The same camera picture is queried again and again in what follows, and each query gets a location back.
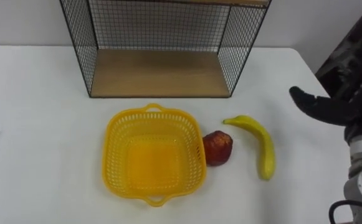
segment apple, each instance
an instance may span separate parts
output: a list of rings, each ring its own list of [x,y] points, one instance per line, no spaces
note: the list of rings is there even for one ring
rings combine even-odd
[[[209,166],[223,165],[232,152],[233,139],[222,131],[214,131],[203,138],[206,163]]]

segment basket rim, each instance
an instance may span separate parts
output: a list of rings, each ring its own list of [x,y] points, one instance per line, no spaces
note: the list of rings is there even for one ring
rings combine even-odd
[[[159,109],[159,111],[147,111],[147,110],[149,110],[151,108]],[[177,112],[177,113],[180,113],[183,116],[188,117],[190,119],[190,122],[192,122],[192,125],[196,129],[196,132],[197,132],[197,135],[198,135],[199,147],[202,149],[201,150],[201,162],[202,162],[201,171],[202,171],[202,175],[201,175],[201,178],[200,178],[199,182],[193,188],[191,188],[190,190],[186,190],[186,191],[183,191],[183,192],[178,192],[178,193],[175,193],[175,194],[163,195],[163,198],[161,200],[159,200],[159,201],[154,201],[154,200],[150,199],[149,196],[146,196],[146,195],[123,194],[123,193],[111,188],[111,185],[109,184],[108,179],[107,179],[107,173],[105,171],[105,168],[107,167],[108,140],[109,140],[110,133],[111,133],[111,130],[112,130],[111,127],[113,126],[114,122],[117,121],[119,118],[123,117],[124,115],[126,115],[128,113],[134,113],[134,112],[139,112],[139,113],[141,113],[141,112],[142,113],[171,113],[171,112],[173,113],[173,112]],[[120,196],[120,197],[123,197],[123,198],[142,199],[146,203],[151,205],[152,207],[160,207],[160,206],[163,206],[171,198],[188,195],[188,194],[191,194],[191,193],[195,192],[204,183],[204,181],[206,179],[206,173],[207,173],[206,153],[204,152],[204,145],[203,145],[203,141],[202,141],[202,134],[201,134],[199,124],[196,121],[196,119],[194,119],[193,116],[191,116],[189,113],[187,113],[187,112],[185,112],[183,110],[174,109],[174,108],[164,108],[164,107],[162,107],[161,105],[159,105],[157,103],[150,103],[150,104],[147,104],[143,108],[127,109],[127,110],[123,110],[123,111],[117,113],[109,121],[109,123],[108,123],[108,125],[106,127],[105,142],[103,144],[102,177],[103,177],[103,182],[105,183],[106,188],[109,191],[111,191],[112,193],[114,193],[115,195],[117,195],[117,196]]]

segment white table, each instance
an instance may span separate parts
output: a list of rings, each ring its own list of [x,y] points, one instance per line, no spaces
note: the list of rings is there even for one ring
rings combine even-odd
[[[230,99],[90,99],[71,47],[0,47],[0,224],[328,223],[328,207],[343,199],[348,146],[343,128],[294,106],[293,85],[326,94],[296,51],[254,49]],[[110,118],[151,102],[191,113],[203,134],[220,129],[234,138],[228,163],[161,208],[111,194],[100,174]],[[221,124],[238,114],[273,137],[270,182],[257,177],[256,140]],[[349,208],[336,217],[351,220]]]

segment wooden shelf board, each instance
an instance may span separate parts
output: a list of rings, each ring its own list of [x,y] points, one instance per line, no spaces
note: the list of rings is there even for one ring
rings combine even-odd
[[[248,5],[253,4],[260,6],[266,6],[268,5],[269,2],[269,0],[184,0],[184,1],[199,2],[199,3],[215,3],[215,4],[248,4]]]
[[[230,97],[217,54],[100,49],[92,97]]]

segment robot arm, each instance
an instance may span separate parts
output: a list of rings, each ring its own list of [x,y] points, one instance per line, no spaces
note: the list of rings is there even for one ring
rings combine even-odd
[[[362,46],[355,56],[351,71],[362,76]],[[348,101],[315,97],[296,86],[290,89],[290,94],[301,111],[319,121],[346,127],[344,134],[345,141],[350,146],[351,167],[344,187],[346,200],[335,202],[329,209],[332,224],[335,223],[333,213],[341,205],[350,205],[354,223],[362,224],[362,82],[353,86],[355,89]]]

